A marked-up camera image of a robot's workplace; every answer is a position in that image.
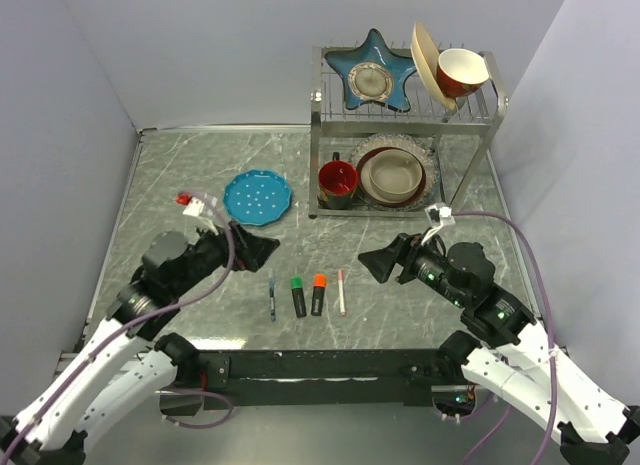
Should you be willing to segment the white pink-tipped marker pen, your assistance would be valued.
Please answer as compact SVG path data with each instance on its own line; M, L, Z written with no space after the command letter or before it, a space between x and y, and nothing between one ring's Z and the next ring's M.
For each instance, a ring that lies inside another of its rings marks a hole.
M344 272L342 269L338 270L338 299L339 299L339 312L342 317L346 317L346 300L344 290Z

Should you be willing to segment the green highlighter cap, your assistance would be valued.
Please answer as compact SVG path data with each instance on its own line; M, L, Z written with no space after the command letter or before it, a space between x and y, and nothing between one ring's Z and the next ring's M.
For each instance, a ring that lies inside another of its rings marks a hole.
M302 289L303 288L303 284L302 284L302 279L300 276L292 276L290 279L290 287L292 290L295 289Z

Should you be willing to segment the blue pen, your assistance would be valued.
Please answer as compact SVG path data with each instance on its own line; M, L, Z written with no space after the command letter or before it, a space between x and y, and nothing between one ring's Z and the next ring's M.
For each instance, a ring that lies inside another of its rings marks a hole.
M269 292L270 320L271 322L275 322L277 317L276 317L276 300L275 300L275 274L273 270L269 271L268 292Z

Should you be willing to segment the black green-tipped highlighter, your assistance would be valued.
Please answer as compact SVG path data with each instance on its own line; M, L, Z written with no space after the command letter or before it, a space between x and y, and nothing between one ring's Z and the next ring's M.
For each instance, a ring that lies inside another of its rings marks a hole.
M291 293L292 293L292 300L293 300L296 317L297 318L305 317L307 315L307 310L306 310L306 303L305 303L303 288L295 289L295 290L291 289Z

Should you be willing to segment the clear blue pen cap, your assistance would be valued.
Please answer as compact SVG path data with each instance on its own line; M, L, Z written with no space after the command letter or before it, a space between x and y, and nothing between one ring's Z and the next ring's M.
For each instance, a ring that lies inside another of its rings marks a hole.
M269 297L275 298L275 274L272 270L269 271Z

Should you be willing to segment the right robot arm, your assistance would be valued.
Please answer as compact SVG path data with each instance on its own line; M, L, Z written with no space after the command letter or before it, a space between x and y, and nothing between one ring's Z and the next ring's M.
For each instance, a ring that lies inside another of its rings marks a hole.
M494 280L478 243L447 251L401 233L359 261L379 283L417 280L461 311L464 330L442 343L439 375L480 385L517 409L555 442L570 464L621 464L639 436L639 409L613 398L550 339L544 325Z

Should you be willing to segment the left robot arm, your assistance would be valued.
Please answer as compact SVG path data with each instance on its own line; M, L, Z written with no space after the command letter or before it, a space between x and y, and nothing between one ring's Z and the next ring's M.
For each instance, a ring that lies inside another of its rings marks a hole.
M148 396L198 377L198 349L178 334L160 334L179 313L179 299L217 269L257 272L280 242L234 221L197 234L194 243L176 231L154 238L84 348L31 405L2 417L2 463L81 464Z

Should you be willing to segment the black orange-tipped highlighter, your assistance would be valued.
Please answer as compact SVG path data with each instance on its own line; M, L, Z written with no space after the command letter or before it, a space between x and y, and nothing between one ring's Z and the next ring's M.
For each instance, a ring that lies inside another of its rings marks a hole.
M325 289L315 288L313 286L312 293L312 308L311 315L312 316L321 316L324 308L324 298L325 298Z

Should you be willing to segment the orange highlighter cap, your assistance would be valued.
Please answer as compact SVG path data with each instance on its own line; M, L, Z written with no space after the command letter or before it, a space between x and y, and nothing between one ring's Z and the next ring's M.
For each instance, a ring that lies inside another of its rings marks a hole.
M327 286L327 278L325 274L322 273L318 273L315 275L314 277L314 283L313 286L315 288L321 288L321 289L325 289Z

